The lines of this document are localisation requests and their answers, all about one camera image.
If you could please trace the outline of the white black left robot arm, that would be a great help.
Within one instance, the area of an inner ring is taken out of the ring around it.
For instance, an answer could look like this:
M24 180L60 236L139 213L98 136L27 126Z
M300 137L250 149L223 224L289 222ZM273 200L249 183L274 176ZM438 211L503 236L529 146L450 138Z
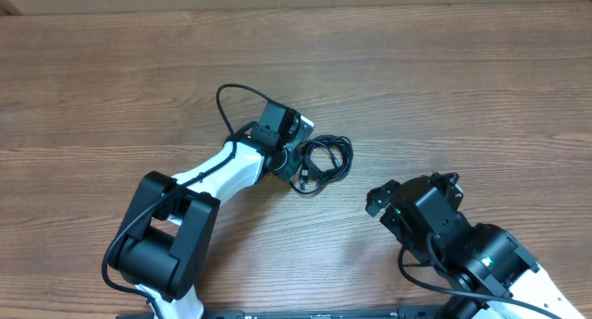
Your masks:
M272 173L296 173L303 140L233 135L195 168L172 177L152 171L140 181L102 262L112 289L146 299L150 318L200 318L194 282L204 266L219 209Z

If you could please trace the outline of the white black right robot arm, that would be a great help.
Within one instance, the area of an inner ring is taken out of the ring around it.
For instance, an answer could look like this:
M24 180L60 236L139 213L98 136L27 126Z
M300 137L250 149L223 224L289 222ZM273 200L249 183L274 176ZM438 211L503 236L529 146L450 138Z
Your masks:
M456 173L390 180L365 210L401 249L397 266L416 286L449 295L438 318L578 318L537 258L507 230L471 224Z

